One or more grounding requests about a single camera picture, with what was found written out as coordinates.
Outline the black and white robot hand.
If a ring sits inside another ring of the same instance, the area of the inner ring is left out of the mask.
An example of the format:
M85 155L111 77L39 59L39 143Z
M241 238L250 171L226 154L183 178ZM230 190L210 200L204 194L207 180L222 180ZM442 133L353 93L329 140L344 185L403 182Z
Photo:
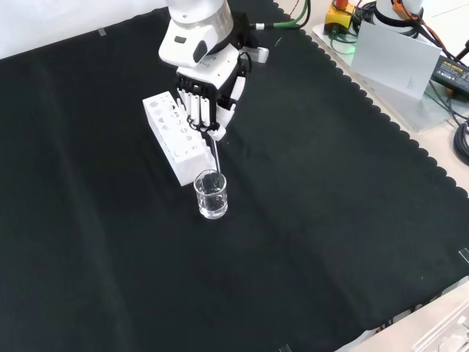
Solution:
M185 29L169 22L159 48L160 58L177 68L177 91L189 127L218 142L235 115L252 68L249 54L243 62L245 35L222 41L211 54L218 35L213 25Z

